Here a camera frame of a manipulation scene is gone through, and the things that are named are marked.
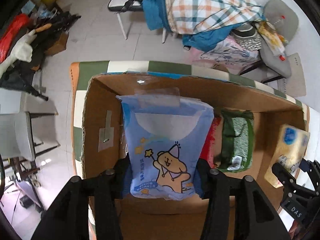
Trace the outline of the red snack bag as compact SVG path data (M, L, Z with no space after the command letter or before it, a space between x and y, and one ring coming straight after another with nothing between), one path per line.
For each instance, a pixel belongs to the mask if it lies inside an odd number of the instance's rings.
M207 161L211 168L218 166L218 156L221 154L222 148L222 129L223 119L216 116L213 119L209 132L204 142L200 158Z

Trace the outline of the light blue wipes pack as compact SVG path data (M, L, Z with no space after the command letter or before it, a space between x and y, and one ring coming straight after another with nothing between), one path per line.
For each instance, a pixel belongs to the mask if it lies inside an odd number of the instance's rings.
M119 96L131 165L130 194L183 200L195 193L196 163L214 119L198 99L164 95Z

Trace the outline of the yellow tissue pack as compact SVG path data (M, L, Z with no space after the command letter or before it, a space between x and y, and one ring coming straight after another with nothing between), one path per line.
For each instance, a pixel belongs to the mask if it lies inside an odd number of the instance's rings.
M310 133L290 125L282 125L276 150L264 178L274 188L282 187L280 180L273 174L272 166L280 163L291 175L295 176L308 146Z

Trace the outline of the green snack bag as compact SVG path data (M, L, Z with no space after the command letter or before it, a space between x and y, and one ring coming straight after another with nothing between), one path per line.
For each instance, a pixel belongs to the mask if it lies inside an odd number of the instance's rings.
M253 162L254 116L250 111L222 109L222 148L218 169L238 173Z

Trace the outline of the green white checkered tablecloth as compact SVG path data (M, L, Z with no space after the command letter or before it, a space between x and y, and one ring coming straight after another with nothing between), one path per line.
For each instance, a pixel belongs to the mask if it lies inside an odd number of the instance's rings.
M120 149L121 105L118 95L139 90L179 90L215 108L249 110L254 115L252 176L275 208L283 190L264 178L283 124L308 130L309 107L267 85L215 69L158 61L76 62L70 67L73 88L73 152L82 178L112 168ZM199 239L208 201L126 197L116 202L125 239Z

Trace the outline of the zebra pattern cushion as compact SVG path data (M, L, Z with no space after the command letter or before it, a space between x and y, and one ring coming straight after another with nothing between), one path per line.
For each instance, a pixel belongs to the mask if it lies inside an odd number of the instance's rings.
M261 49L261 37L257 29L250 23L243 23L231 31L236 43L242 48L255 51Z

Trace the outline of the yellow snack box on chair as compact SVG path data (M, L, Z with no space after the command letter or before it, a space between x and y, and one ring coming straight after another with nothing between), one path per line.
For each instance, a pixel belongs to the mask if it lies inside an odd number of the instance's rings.
M256 22L255 27L257 28L258 33L266 42L272 54L279 57L281 61L285 61L285 46L283 44L285 38L279 35L275 27L268 21Z

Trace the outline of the white goose plush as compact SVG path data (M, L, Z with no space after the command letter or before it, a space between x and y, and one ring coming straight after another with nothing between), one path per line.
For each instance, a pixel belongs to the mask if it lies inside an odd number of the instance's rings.
M33 48L30 45L31 42L35 40L37 33L45 31L51 26L51 23L47 23L44 26L34 29L31 32L23 35L14 45L10 55L1 63L1 76L16 60L30 63L33 54Z

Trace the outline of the plaid quilt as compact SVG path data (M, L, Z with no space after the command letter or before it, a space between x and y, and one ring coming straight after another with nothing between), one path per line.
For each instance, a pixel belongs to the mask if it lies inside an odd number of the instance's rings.
M164 0L172 32L194 35L263 18L255 0Z

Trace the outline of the white folding chair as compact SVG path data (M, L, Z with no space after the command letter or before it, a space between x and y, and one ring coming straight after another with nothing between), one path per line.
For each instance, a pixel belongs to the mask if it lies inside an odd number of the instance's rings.
M141 3L136 0L110 0L107 7L110 12L115 13L120 25L122 35L124 39L127 40L128 35L127 31L124 28L121 14L125 12L142 12L143 7Z

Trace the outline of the grey cushioned chair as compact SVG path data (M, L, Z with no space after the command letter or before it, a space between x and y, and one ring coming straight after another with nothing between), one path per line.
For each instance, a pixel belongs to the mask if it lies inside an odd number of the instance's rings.
M292 72L285 48L297 32L298 16L282 0L269 0L263 8L263 14L265 20L255 24L261 36L260 60L243 69L239 75L266 67L276 75L264 79L262 83L287 79Z

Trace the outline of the red plastic bag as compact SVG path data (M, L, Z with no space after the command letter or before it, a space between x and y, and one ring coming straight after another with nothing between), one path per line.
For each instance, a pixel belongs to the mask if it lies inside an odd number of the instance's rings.
M10 46L20 29L28 26L29 24L30 18L24 13L14 17L0 41L1 63L6 59Z

